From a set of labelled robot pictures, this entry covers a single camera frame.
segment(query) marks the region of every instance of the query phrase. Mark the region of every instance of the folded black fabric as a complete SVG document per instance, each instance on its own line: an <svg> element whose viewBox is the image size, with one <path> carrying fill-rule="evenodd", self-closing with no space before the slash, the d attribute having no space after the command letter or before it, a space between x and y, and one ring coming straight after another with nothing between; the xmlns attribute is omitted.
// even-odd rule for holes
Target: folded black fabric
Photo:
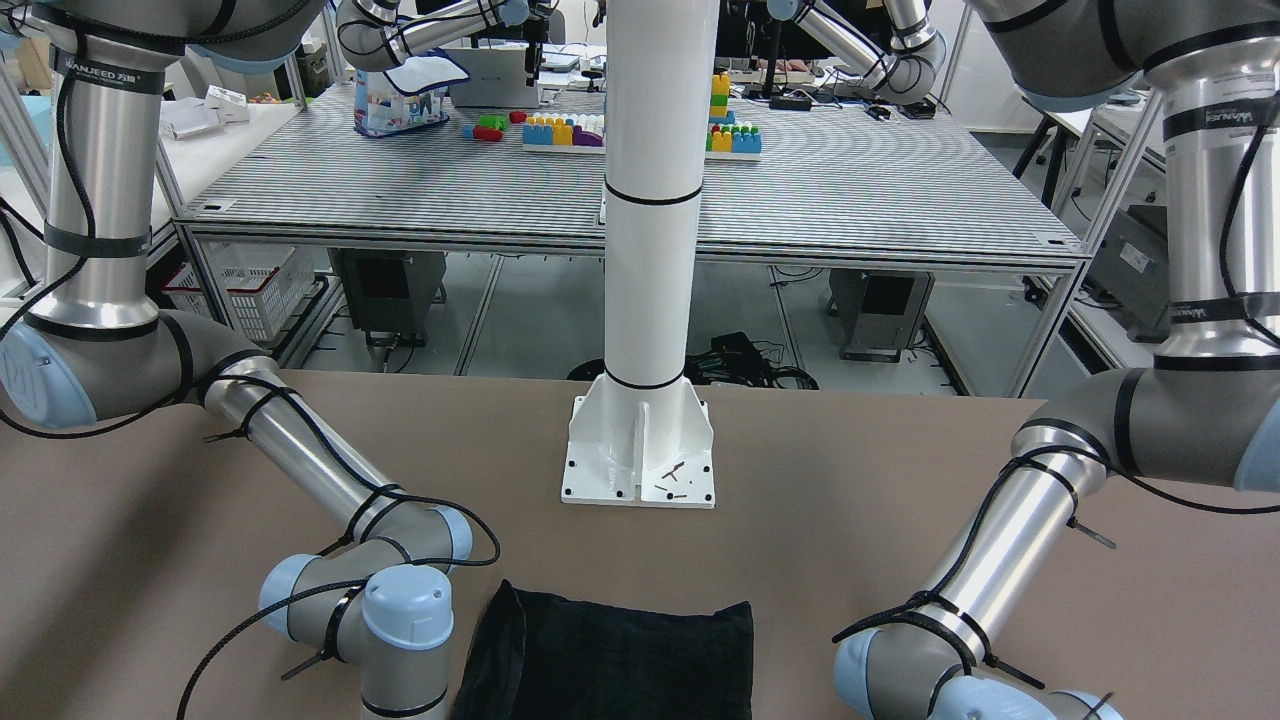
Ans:
<svg viewBox="0 0 1280 720"><path fill-rule="evenodd" d="M749 720L751 606L677 616L503 580L451 720Z"/></svg>

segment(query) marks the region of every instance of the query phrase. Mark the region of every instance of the slotted aluminum table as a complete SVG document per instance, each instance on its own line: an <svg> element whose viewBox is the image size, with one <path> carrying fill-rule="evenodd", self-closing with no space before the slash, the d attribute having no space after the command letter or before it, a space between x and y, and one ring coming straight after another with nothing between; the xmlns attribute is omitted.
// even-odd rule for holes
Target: slotted aluminum table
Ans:
<svg viewBox="0 0 1280 720"><path fill-rule="evenodd" d="M548 110L600 113L603 102L571 92ZM352 86L330 88L179 222L200 241L603 255L603 155L526 151L518 128L500 142L466 140L460 126L483 114L472 109L366 138L352 106ZM764 158L708 161L699 260L1056 278L1009 386L1023 395L1089 260L1052 213L943 113L877 122L856 105L732 109L762 126Z"/></svg>

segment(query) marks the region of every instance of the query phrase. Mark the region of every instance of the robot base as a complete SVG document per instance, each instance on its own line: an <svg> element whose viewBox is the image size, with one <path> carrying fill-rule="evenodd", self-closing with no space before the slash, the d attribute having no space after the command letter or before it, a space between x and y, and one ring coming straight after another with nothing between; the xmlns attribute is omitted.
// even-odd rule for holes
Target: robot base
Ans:
<svg viewBox="0 0 1280 720"><path fill-rule="evenodd" d="M573 401L561 500L584 505L716 507L712 425L707 404L685 378L668 397L676 401L680 429L675 452L654 457L654 407L635 402L625 428L609 427L604 395L622 388L600 375ZM609 442L609 438L622 442Z"/></svg>

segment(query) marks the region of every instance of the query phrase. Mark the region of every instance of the white cylindrical column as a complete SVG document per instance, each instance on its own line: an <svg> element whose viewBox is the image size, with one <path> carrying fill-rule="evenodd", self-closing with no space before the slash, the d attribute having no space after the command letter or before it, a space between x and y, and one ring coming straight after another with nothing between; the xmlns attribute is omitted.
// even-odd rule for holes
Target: white cylindrical column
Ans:
<svg viewBox="0 0 1280 720"><path fill-rule="evenodd" d="M713 505L710 425L682 375L718 9L609 4L608 373L570 427L570 502Z"/></svg>

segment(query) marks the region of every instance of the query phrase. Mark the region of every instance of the white plastic basket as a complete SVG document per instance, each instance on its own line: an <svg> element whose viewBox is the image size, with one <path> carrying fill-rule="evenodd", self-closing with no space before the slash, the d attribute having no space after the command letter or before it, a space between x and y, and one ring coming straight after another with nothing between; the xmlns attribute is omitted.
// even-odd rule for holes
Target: white plastic basket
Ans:
<svg viewBox="0 0 1280 720"><path fill-rule="evenodd" d="M244 337L268 342L284 328L315 279L305 254L288 245L220 243L210 259L220 268L219 290ZM179 310L211 316L195 268L183 263L161 292Z"/></svg>

